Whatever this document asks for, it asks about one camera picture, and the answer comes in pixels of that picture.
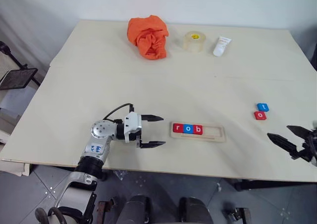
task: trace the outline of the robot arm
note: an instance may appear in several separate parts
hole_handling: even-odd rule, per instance
[[[110,120],[107,117],[119,108],[129,105],[130,113],[124,118]],[[139,115],[132,104],[125,104],[112,111],[103,120],[96,121],[91,128],[91,138],[86,145],[80,161],[72,172],[55,207],[46,215],[37,209],[35,215],[42,224],[89,224],[92,222],[98,180],[102,177],[102,166],[110,151],[112,140],[136,141],[137,147],[153,148],[164,144],[163,141],[142,143],[142,120],[159,121],[163,118],[154,115]]]
[[[311,131],[301,126],[287,126],[296,136],[304,139],[303,149],[300,151],[297,151],[296,145],[278,134],[268,133],[267,136],[275,145],[287,151],[293,160],[302,158],[317,167],[317,124],[314,122],[313,126]]]

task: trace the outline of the white tube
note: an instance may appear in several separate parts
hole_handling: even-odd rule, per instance
[[[226,46],[231,42],[230,38],[219,37],[218,43],[214,48],[213,54],[215,56],[221,56],[226,49]]]

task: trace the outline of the metal stand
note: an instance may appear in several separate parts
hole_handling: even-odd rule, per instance
[[[228,213],[228,217],[232,222],[242,219],[243,224],[252,224],[251,213],[248,208],[235,208]]]
[[[0,41],[0,52],[2,52],[3,54],[9,56],[13,61],[14,63],[17,64],[17,66],[20,67],[20,69],[24,70],[24,69],[27,69],[28,68],[28,65],[27,64],[21,64],[11,53],[11,50],[10,48],[2,41]],[[32,77],[31,79],[37,86],[40,86],[41,83],[39,81],[37,81],[37,79],[35,79],[34,77]]]
[[[234,184],[234,188],[237,191],[251,190],[259,188],[276,188],[276,187],[288,187],[288,186],[299,186],[306,184],[316,184],[309,182],[285,182],[285,181],[263,181],[263,180],[243,180]]]

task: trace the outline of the white wall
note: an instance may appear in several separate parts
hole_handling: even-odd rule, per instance
[[[317,0],[0,0],[0,30],[27,61],[46,70],[80,18],[150,14],[170,23],[287,28],[306,54],[317,41]]]

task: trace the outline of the black cable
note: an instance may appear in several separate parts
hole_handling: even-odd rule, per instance
[[[125,106],[130,106],[129,111],[130,111],[130,112],[134,112],[133,104],[130,104],[130,103],[123,104],[123,105],[117,107],[116,109],[112,110],[111,112],[109,112],[109,114],[108,114],[107,116],[105,116],[105,117],[103,118],[103,120],[108,120],[108,121],[114,122],[114,120],[111,120],[111,119],[109,119],[108,117],[109,117],[111,114],[113,114],[114,112],[118,111],[119,109],[121,109],[121,108],[123,108],[123,107],[125,107]]]
[[[35,209],[35,217],[36,217],[36,220],[40,222],[40,224],[50,224],[48,216],[43,208]]]
[[[67,224],[67,221],[65,220],[63,213],[61,213],[61,211],[58,208],[52,207],[48,212],[48,216],[51,216],[52,213],[55,214],[60,224]]]

